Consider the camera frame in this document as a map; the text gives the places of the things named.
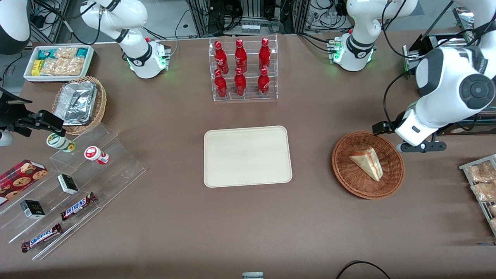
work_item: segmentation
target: red bottle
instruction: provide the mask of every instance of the red bottle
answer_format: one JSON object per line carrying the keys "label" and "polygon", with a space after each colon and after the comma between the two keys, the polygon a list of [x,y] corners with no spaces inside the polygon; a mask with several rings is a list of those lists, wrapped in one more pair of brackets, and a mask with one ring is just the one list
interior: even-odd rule
{"label": "red bottle", "polygon": [[217,68],[222,71],[223,74],[229,73],[229,66],[227,66],[227,55],[222,49],[222,43],[220,41],[215,41],[215,63]]}
{"label": "red bottle", "polygon": [[236,68],[236,76],[234,77],[234,83],[236,84],[236,94],[239,97],[243,97],[245,95],[245,91],[247,88],[247,79],[243,74],[243,70],[241,67]]}
{"label": "red bottle", "polygon": [[269,83],[270,79],[267,76],[267,68],[263,68],[258,77],[258,95],[260,97],[265,98],[269,94]]}
{"label": "red bottle", "polygon": [[215,88],[217,89],[217,95],[219,98],[225,99],[227,98],[227,83],[224,77],[222,76],[222,72],[219,69],[215,69]]}
{"label": "red bottle", "polygon": [[259,60],[259,67],[260,70],[263,69],[263,67],[266,67],[267,69],[270,66],[270,48],[269,48],[269,39],[263,38],[262,39],[262,47],[260,48],[260,52],[258,53],[258,60]]}
{"label": "red bottle", "polygon": [[243,40],[236,40],[236,53],[234,53],[234,57],[236,58],[236,67],[240,67],[243,72],[248,71],[248,59],[247,59],[247,51],[243,47]]}

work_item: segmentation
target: white bottle with red cap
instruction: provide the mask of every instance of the white bottle with red cap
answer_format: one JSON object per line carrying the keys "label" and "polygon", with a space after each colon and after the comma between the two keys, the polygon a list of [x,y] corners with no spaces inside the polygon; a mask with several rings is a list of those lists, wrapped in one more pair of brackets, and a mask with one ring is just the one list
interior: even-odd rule
{"label": "white bottle with red cap", "polygon": [[105,165],[109,162],[109,155],[105,154],[96,146],[88,147],[84,152],[84,157],[90,161],[95,161],[100,165]]}

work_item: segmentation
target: brown wicker basket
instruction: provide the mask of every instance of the brown wicker basket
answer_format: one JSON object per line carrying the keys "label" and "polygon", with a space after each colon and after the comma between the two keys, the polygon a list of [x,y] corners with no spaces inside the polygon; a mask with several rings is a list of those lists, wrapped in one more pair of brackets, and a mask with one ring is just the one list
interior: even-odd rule
{"label": "brown wicker basket", "polygon": [[[93,109],[93,120],[89,125],[64,126],[64,129],[67,131],[68,134],[75,136],[78,136],[83,132],[85,132],[86,130],[96,127],[101,122],[103,115],[105,113],[105,106],[107,105],[107,93],[105,92],[105,88],[103,88],[102,84],[96,78],[92,76],[85,76],[82,78],[71,80],[69,82],[83,82],[83,81],[92,81],[98,86],[97,99],[95,100],[95,107]],[[62,86],[62,88],[59,90],[59,93],[55,97],[54,104],[52,105],[52,113],[55,112],[55,108],[57,107],[64,86],[65,84]]]}
{"label": "brown wicker basket", "polygon": [[[349,156],[352,152],[375,149],[383,176],[379,182],[368,176]],[[396,147],[387,139],[367,131],[342,137],[332,151],[332,168],[339,182],[351,193],[376,200],[391,196],[403,183],[405,165]]]}

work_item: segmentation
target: brown tablecloth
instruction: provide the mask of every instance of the brown tablecloth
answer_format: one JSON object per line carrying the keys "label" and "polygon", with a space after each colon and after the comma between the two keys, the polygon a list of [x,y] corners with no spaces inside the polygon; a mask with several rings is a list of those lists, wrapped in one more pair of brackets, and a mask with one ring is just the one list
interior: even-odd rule
{"label": "brown tablecloth", "polygon": [[[390,33],[400,50],[420,31]],[[496,247],[476,246],[491,231],[457,166],[496,153],[495,137],[444,137],[444,152],[405,154],[396,194],[357,198],[336,180],[330,154],[346,133],[385,119],[382,96],[402,72],[401,58],[381,36],[367,67],[347,72],[297,36],[278,39],[279,100],[241,104],[213,102],[207,39],[180,41],[170,71],[149,80],[129,70],[117,44],[94,45],[91,74],[108,95],[103,122],[148,171],[42,261],[0,241],[0,278],[235,279],[248,271],[333,278],[351,260],[371,261],[393,278],[494,278]],[[50,109],[59,88],[26,82],[21,96],[33,111]],[[399,80],[390,115],[417,98],[415,82]],[[288,130],[290,183],[203,184],[205,132],[272,125]],[[54,153],[47,134],[16,136],[0,149],[0,170],[25,158],[46,161]],[[350,269],[346,278],[380,276]]]}

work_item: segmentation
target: acrylic bottle rack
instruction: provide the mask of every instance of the acrylic bottle rack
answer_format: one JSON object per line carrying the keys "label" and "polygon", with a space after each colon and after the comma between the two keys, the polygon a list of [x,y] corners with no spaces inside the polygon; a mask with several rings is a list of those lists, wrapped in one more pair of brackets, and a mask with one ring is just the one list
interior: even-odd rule
{"label": "acrylic bottle rack", "polygon": [[[74,141],[76,150],[55,153],[44,163],[48,175],[0,208],[0,239],[17,246],[19,253],[22,243],[49,230],[56,223],[61,224],[62,234],[49,238],[25,253],[32,260],[46,257],[145,172],[139,161],[122,146],[117,135],[103,124],[83,133]],[[109,155],[107,164],[99,165],[84,158],[85,149],[91,145],[98,146]],[[70,195],[62,191],[57,180],[61,173],[74,179],[79,189],[77,194]],[[97,200],[62,221],[60,213],[91,192]],[[20,205],[23,200],[39,201],[45,216],[38,220],[26,218]]]}
{"label": "acrylic bottle rack", "polygon": [[[278,92],[278,43],[277,36],[246,36],[241,37],[243,39],[243,45],[247,52],[248,57],[248,70],[244,74],[247,80],[246,93],[243,97],[236,94],[236,87],[234,84],[234,77],[236,76],[236,61],[234,54],[236,52],[236,38],[222,37],[210,39],[208,47],[208,58],[210,61],[210,78],[212,80],[212,93],[214,101],[263,101],[263,100],[274,100],[279,96]],[[267,97],[261,98],[258,95],[258,77],[260,76],[260,68],[258,65],[258,52],[260,51],[262,38],[269,39],[270,48],[270,67],[268,68],[268,76],[270,78],[269,83],[269,93]],[[227,55],[227,64],[229,66],[229,72],[224,76],[227,82],[227,98],[221,99],[217,94],[215,88],[215,75],[214,71],[217,69],[215,64],[215,47],[214,42],[220,41],[222,43],[222,48]]]}

